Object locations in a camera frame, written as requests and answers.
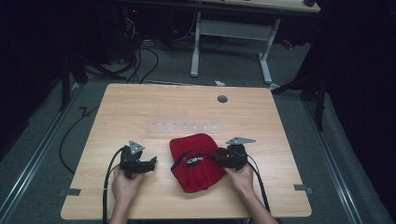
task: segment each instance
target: gray carpet floor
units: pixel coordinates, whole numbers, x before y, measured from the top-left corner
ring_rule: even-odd
[[[192,46],[173,45],[170,48],[161,43],[146,42],[142,47],[152,47],[151,50],[159,57],[159,63],[145,80],[147,83],[161,84],[159,82],[161,81],[209,86],[214,86],[215,80],[219,80],[226,86],[268,88],[269,85],[263,81],[257,58],[257,53],[263,48],[262,42],[236,45],[231,43],[232,41],[223,43],[219,48],[212,42],[202,44],[198,77],[190,77]],[[292,81],[308,50],[308,45],[289,50],[280,45],[273,45],[268,56],[273,82],[276,85],[283,85]],[[156,57],[150,51],[142,49],[141,53],[141,67],[138,71],[140,78],[156,62]],[[123,67],[117,63],[106,66],[112,70]],[[128,77],[131,74],[132,71],[129,71],[124,75]],[[89,78],[88,83],[71,105],[59,130],[53,135],[48,153],[34,173],[18,205],[12,211],[9,223],[100,223],[99,220],[68,221],[60,216],[64,203],[64,196],[60,195],[60,191],[68,189],[73,176],[60,162],[59,146],[70,127],[81,118],[81,107],[87,107],[88,110],[95,108],[100,104],[109,83],[121,83],[106,77],[89,76]],[[1,202],[6,200],[46,130],[57,116],[61,105],[61,92],[59,83],[30,118],[29,125],[18,142],[1,161],[0,169],[3,171],[0,173]],[[310,217],[280,219],[285,224],[350,223],[324,160],[317,130],[312,125],[312,118],[307,114],[298,93],[298,91],[285,91],[275,95],[274,98],[300,175],[304,184],[313,190],[308,194],[313,213]],[[95,113],[92,113],[83,119],[64,140],[64,160],[72,169],[76,169],[78,165],[94,118]],[[350,189],[362,223],[392,223],[348,143],[329,97],[326,97],[323,128],[323,135]]]

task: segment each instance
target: wooden tabletop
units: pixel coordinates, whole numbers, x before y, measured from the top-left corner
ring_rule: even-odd
[[[241,7],[266,7],[300,12],[320,12],[318,4],[308,7],[303,0],[198,0],[207,3],[236,5]]]
[[[227,97],[227,103],[218,101],[220,95]],[[176,121],[184,126],[177,126]],[[204,130],[208,130],[219,147],[227,147],[225,142],[236,136],[256,139],[256,143],[245,144],[245,148],[259,165],[272,214],[275,217],[311,214],[305,192],[294,189],[294,185],[303,183],[268,89],[111,84],[70,186],[81,192],[66,197],[62,217],[102,218],[107,166],[114,153],[130,140],[145,147],[141,161],[154,156],[158,161],[155,171],[146,174],[129,218],[249,217],[227,175],[208,190],[191,194],[185,193],[172,175],[174,161],[169,141]],[[256,178],[254,187],[261,197]],[[113,206],[110,190],[109,217]]]

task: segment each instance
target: red fabric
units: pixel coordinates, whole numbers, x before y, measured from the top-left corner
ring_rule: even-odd
[[[172,139],[169,143],[175,164],[172,174],[187,193],[208,189],[224,176],[222,167],[210,159],[219,148],[205,133]]]

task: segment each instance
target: person's right hand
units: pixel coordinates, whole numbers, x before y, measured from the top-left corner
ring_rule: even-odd
[[[246,164],[239,171],[229,168],[224,168],[224,171],[230,176],[239,193],[253,191],[253,170],[249,165]]]

